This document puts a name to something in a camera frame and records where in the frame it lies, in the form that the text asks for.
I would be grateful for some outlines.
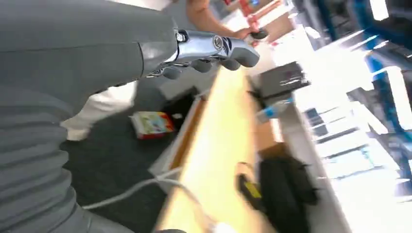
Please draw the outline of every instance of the dark carpet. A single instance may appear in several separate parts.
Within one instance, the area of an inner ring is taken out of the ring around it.
[[[129,116],[135,111],[159,111],[165,103],[158,90],[163,77],[142,79],[135,105],[98,122],[81,142],[65,142],[69,152],[65,168],[72,172],[72,186],[80,205],[91,204],[124,192],[135,183],[152,178],[148,168],[172,142],[174,134],[161,139],[137,140]],[[127,200],[93,210],[136,233],[153,230],[166,194],[148,186]]]

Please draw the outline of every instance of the white pants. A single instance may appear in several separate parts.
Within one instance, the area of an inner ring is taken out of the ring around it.
[[[62,122],[62,126],[69,131],[68,139],[77,140],[70,138],[70,133],[83,131],[87,134],[97,121],[132,107],[136,96],[137,82],[110,87],[106,91],[90,96],[79,114]]]

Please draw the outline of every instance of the white cable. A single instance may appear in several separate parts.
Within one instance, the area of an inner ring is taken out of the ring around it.
[[[90,204],[90,205],[82,206],[82,208],[85,209],[85,210],[91,210],[91,209],[100,208],[100,207],[107,206],[107,205],[113,204],[113,203],[115,203],[115,202],[124,200],[124,199],[129,198],[130,196],[132,196],[135,192],[139,191],[141,188],[143,188],[143,187],[145,187],[145,186],[147,186],[147,185],[153,184],[153,183],[158,183],[158,180],[159,180],[159,179],[164,179],[164,178],[166,178],[166,177],[168,177],[168,176],[170,176],[170,175],[173,175],[173,174],[175,174],[175,173],[177,173],[177,172],[180,172],[180,171],[181,171],[181,168],[177,168],[177,169],[174,169],[174,170],[165,172],[165,173],[157,176],[156,178],[138,182],[137,184],[133,185],[132,187],[130,187],[129,189],[127,189],[127,190],[126,190],[124,193],[122,193],[122,194],[119,194],[119,195],[114,196],[114,197],[112,197],[112,198],[108,198],[108,199],[102,200],[102,201],[97,202],[97,203],[93,203],[93,204]]]
[[[177,168],[177,169],[174,169],[172,171],[165,172],[165,173],[163,173],[163,174],[161,174],[161,175],[159,175],[159,176],[157,176],[156,178],[153,178],[153,179],[138,182],[137,184],[133,185],[132,187],[130,187],[128,190],[126,190],[122,194],[119,194],[119,195],[114,196],[112,198],[102,200],[102,201],[94,203],[94,204],[82,206],[82,208],[85,209],[85,210],[91,210],[91,209],[104,207],[104,206],[113,204],[115,202],[124,200],[126,198],[129,198],[134,193],[136,193],[137,191],[139,191],[143,187],[146,187],[150,184],[153,184],[153,183],[169,183],[169,184],[172,184],[174,186],[178,186],[181,189],[183,189],[184,192],[199,206],[200,211],[202,212],[203,216],[206,219],[206,224],[207,224],[208,228],[210,226],[214,226],[213,219],[209,215],[207,215],[207,213],[204,211],[204,208],[203,208],[202,204],[200,203],[200,201],[197,199],[197,197],[186,186],[184,186],[179,181],[172,180],[172,179],[165,179],[166,177],[168,177],[170,175],[173,175],[173,174],[175,174],[179,171],[181,171],[181,168]]]

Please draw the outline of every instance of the person's hand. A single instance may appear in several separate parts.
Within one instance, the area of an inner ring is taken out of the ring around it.
[[[258,33],[258,32],[259,32],[259,28],[249,27],[249,28],[240,29],[239,31],[234,32],[233,37],[243,40],[250,33]]]

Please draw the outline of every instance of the robotic hand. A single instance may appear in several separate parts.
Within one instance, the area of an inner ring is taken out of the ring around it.
[[[147,77],[164,75],[176,79],[186,67],[206,73],[213,62],[236,70],[241,65],[254,67],[259,61],[259,54],[243,40],[189,30],[175,30],[175,35],[178,44],[176,53]]]

